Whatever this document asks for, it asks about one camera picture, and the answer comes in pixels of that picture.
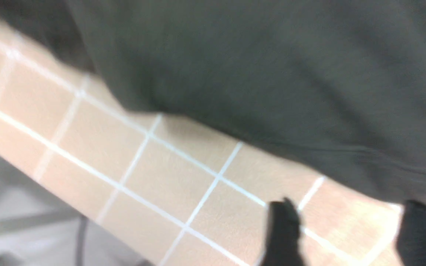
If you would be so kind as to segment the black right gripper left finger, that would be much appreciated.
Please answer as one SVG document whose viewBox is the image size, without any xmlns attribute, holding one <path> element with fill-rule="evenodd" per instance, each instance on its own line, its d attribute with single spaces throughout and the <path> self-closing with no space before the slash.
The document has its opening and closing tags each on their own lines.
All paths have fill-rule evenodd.
<svg viewBox="0 0 426 266">
<path fill-rule="evenodd" d="M 261 266 L 304 266 L 300 253 L 300 217 L 289 198 L 268 205 L 265 254 Z"/>
</svg>

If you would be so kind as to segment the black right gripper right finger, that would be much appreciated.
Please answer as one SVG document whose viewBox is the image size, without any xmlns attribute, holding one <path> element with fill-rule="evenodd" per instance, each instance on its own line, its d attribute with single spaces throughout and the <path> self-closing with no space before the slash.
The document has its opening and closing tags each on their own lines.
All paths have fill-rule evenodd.
<svg viewBox="0 0 426 266">
<path fill-rule="evenodd" d="M 407 201 L 396 240 L 404 266 L 426 266 L 426 205 Z"/>
</svg>

